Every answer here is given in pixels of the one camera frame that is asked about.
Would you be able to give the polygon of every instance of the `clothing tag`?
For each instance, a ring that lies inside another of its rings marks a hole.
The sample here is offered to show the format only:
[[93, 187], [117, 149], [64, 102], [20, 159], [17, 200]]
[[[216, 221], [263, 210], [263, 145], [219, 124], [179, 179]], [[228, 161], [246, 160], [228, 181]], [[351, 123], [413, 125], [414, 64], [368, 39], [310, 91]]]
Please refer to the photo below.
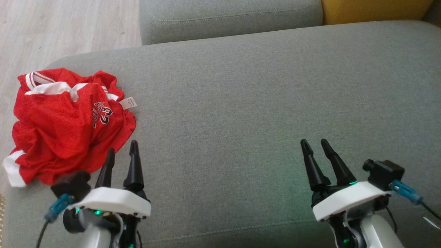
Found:
[[123, 109], [129, 109], [137, 106], [133, 97], [129, 97], [120, 101], [120, 104], [123, 107]]

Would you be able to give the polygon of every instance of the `red jersey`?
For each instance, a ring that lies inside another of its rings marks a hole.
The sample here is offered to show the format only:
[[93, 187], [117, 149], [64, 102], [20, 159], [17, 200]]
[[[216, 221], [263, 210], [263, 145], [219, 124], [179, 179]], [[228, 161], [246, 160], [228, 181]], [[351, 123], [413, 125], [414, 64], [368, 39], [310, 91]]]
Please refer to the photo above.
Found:
[[118, 151], [136, 127], [134, 114], [119, 103], [124, 93], [111, 74], [82, 77], [60, 68], [18, 79], [16, 147], [3, 161], [13, 187], [34, 178], [52, 184], [77, 170], [96, 171], [107, 151]]

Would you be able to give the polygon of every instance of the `blue cable connector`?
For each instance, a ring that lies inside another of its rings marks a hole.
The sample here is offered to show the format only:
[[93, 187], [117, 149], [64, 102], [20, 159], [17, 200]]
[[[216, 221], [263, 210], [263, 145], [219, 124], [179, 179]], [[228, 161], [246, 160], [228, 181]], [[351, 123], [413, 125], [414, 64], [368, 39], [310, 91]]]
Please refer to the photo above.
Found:
[[49, 208], [45, 214], [45, 220], [49, 223], [54, 223], [58, 215], [63, 212], [69, 205], [74, 203], [74, 197], [68, 194], [62, 194], [60, 198]]
[[415, 205], [420, 204], [421, 201], [422, 201], [422, 196], [421, 195], [417, 194], [414, 189], [412, 189], [411, 187], [405, 185], [401, 181], [394, 180], [391, 183], [390, 188], [392, 189], [392, 191], [395, 191], [398, 194], [400, 194], [400, 195], [406, 197], [407, 199], [409, 199]]

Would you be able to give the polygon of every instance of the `robotic arm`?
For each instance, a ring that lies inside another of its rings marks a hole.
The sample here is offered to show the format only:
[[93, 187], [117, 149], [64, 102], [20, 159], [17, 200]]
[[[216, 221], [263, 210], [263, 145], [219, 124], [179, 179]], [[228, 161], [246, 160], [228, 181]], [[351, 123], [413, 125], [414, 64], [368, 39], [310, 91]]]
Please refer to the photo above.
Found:
[[144, 192], [138, 143], [132, 140], [131, 157], [124, 189], [111, 188], [115, 151], [109, 150], [95, 189], [90, 190], [89, 173], [79, 171], [62, 177], [51, 186], [59, 199], [45, 215], [52, 223], [64, 210], [63, 224], [70, 233], [84, 233], [79, 247], [137, 248], [137, 234], [142, 248], [138, 223], [150, 216], [151, 205]]
[[390, 161], [367, 160], [363, 169], [370, 173], [368, 181], [358, 182], [328, 141], [322, 139], [321, 145], [337, 177], [337, 185], [330, 186], [308, 142], [303, 139], [300, 144], [313, 191], [312, 211], [317, 221], [331, 226], [336, 247], [402, 248], [392, 228], [375, 212], [387, 207], [391, 184], [401, 180], [404, 169]]
[[[422, 196], [400, 180], [404, 168], [390, 161], [366, 160], [363, 169], [369, 172], [367, 182], [358, 182], [349, 168], [332, 149], [326, 139], [321, 145], [331, 161], [337, 185], [331, 186], [323, 175], [314, 153], [303, 139], [301, 142], [306, 172], [312, 194], [311, 207], [317, 221], [327, 222], [335, 237], [337, 248], [402, 248], [387, 221], [376, 211], [386, 209], [392, 192], [421, 204], [436, 218], [441, 219], [424, 202]], [[95, 189], [88, 185], [89, 173], [79, 171], [60, 178], [51, 186], [57, 201], [45, 215], [46, 223], [40, 233], [37, 248], [46, 226], [64, 211], [64, 227], [70, 233], [84, 233], [84, 248], [142, 248], [138, 223], [150, 216], [150, 201], [144, 189], [138, 143], [131, 142], [131, 157], [124, 189], [111, 188], [115, 151], [108, 152]]]

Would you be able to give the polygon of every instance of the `sofa cushion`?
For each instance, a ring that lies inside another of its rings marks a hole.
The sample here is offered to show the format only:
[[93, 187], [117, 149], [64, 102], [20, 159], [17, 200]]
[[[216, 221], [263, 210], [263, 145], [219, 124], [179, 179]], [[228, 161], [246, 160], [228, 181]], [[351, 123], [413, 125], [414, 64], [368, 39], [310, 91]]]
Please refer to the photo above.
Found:
[[[353, 23], [88, 53], [49, 67], [104, 70], [135, 98], [131, 138], [152, 202], [139, 225], [145, 247], [332, 247], [312, 214], [301, 139], [333, 183], [322, 138], [358, 180], [366, 159], [389, 159], [441, 209], [440, 40], [440, 28], [418, 21]], [[129, 145], [116, 154], [114, 187], [127, 175]], [[54, 195], [35, 182], [7, 199], [5, 247], [33, 247]], [[396, 195], [390, 207], [406, 247], [441, 243], [423, 209]], [[81, 238], [59, 220], [42, 247]]]
[[143, 45], [322, 24], [320, 0], [140, 0]]

